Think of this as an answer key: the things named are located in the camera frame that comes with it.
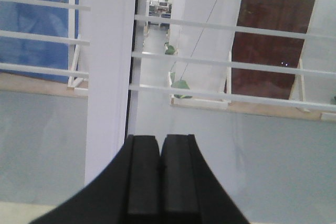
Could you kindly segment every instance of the blue door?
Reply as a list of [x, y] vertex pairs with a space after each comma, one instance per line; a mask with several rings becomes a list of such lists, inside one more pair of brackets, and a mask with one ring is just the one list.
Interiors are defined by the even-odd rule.
[[[68, 0], [47, 0], [68, 3]], [[0, 29], [68, 37], [68, 10], [0, 2]], [[68, 69], [68, 45], [0, 37], [0, 62]], [[67, 77], [20, 73], [30, 77], [67, 82]]]

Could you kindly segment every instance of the green plant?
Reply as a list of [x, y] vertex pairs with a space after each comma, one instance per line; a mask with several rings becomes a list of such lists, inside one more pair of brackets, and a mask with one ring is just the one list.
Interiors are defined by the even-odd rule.
[[164, 52], [165, 55], [173, 55], [176, 50], [172, 45], [165, 44], [167, 46], [167, 50]]
[[175, 72], [170, 72], [170, 79], [172, 80], [172, 82], [175, 81]]
[[[171, 87], [172, 88], [177, 88], [177, 89], [190, 89], [185, 80], [174, 81], [173, 84], [171, 85]], [[190, 99], [190, 98], [192, 98], [192, 96], [190, 96], [190, 95], [183, 95], [183, 94], [175, 94], [174, 96], [176, 98], [180, 98], [180, 99]]]

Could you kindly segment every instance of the wooden door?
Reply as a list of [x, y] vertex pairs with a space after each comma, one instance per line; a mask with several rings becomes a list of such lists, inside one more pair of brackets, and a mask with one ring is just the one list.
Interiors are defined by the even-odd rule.
[[[242, 0], [238, 26], [306, 33], [315, 0]], [[233, 61], [294, 67], [304, 40], [236, 33]], [[295, 76], [255, 70], [232, 70], [232, 93], [288, 99]]]

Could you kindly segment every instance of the gray floor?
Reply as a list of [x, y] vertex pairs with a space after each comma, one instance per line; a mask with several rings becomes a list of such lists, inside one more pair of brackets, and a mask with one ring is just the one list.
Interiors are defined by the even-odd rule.
[[0, 201], [57, 205], [84, 184], [87, 99], [0, 91]]
[[[165, 41], [165, 30], [152, 27], [144, 51], [163, 53]], [[144, 59], [141, 83], [167, 87], [171, 65]], [[155, 135], [160, 145], [167, 134], [195, 134], [214, 174], [251, 221], [336, 221], [333, 123], [175, 108], [168, 95], [151, 92], [139, 93], [136, 122], [136, 134]]]

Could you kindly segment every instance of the horizontal rail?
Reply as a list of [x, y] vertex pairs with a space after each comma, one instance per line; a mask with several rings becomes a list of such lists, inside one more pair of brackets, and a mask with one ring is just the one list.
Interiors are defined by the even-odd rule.
[[66, 38], [66, 37], [41, 35], [41, 34], [20, 33], [18, 31], [0, 30], [0, 37], [16, 38], [16, 39], [30, 39], [30, 40], [56, 42], [56, 43], [65, 43], [65, 44], [69, 44], [69, 45], [83, 45], [83, 46], [89, 46], [90, 45], [89, 41], [81, 40], [81, 39], [73, 39], [73, 38]]
[[53, 1], [45, 1], [45, 0], [0, 0], [0, 1], [20, 3], [20, 4], [28, 4], [28, 5], [55, 7], [55, 8], [63, 8], [63, 9], [75, 9], [75, 10], [91, 11], [90, 6], [74, 5], [74, 4], [67, 4], [67, 3], [60, 3], [60, 2], [53, 2]]
[[336, 41], [336, 37], [333, 37], [333, 36], [293, 33], [290, 31], [278, 31], [278, 30], [252, 28], [252, 27], [244, 27], [244, 26], [227, 26], [227, 25], [221, 25], [221, 24], [193, 22], [193, 21], [187, 21], [187, 20], [181, 20], [181, 19], [169, 19], [169, 18], [145, 16], [145, 15], [138, 15], [138, 14], [135, 15], [134, 19], [139, 20], [139, 21], [150, 21], [150, 22], [155, 22], [155, 23], [185, 25], [185, 26], [210, 28], [210, 29], [222, 29], [222, 30], [237, 31], [237, 32], [248, 33], [248, 34], [269, 35], [269, 36], [278, 36], [278, 37], [295, 38], [295, 39], [325, 39], [325, 40], [330, 40], [330, 41]]
[[299, 68], [285, 68], [269, 65], [260, 65], [254, 63], [243, 63], [236, 61], [215, 61], [215, 60], [205, 60], [205, 59], [194, 59], [194, 58], [185, 58], [176, 55], [165, 55], [165, 54], [153, 54], [151, 52], [133, 52], [132, 57], [134, 58], [147, 58], [155, 60], [176, 60], [185, 63], [194, 63], [194, 64], [204, 64], [204, 65], [214, 65], [214, 66], [225, 66], [236, 69], [248, 69], [248, 70], [259, 70], [265, 72], [276, 72], [276, 73], [289, 73], [289, 74], [298, 74], [305, 76], [315, 76], [322, 78], [336, 79], [335, 72], [326, 72], [310, 69], [299, 69]]
[[249, 95], [240, 95], [240, 94], [225, 94], [210, 92], [204, 90], [192, 90], [192, 89], [177, 89], [177, 88], [168, 88], [168, 87], [158, 87], [144, 84], [130, 84], [129, 90], [132, 91], [149, 91], [163, 94], [181, 94], [181, 95], [191, 95], [194, 97], [205, 97], [212, 99], [225, 99], [232, 100], [237, 102], [249, 102], [249, 103], [259, 103], [266, 105], [277, 105], [277, 106], [289, 106], [294, 108], [306, 108], [313, 110], [322, 110], [336, 112], [336, 105], [332, 104], [323, 104], [315, 102], [302, 102], [294, 100], [283, 100], [283, 99], [274, 99], [274, 98], [265, 98], [265, 97], [252, 97]]
[[89, 73], [87, 72], [71, 71], [67, 69], [58, 69], [58, 68], [33, 67], [26, 65], [9, 64], [9, 63], [0, 63], [0, 69], [6, 71], [55, 74], [57, 76], [69, 76], [69, 77], [72, 76], [81, 78], [89, 77]]

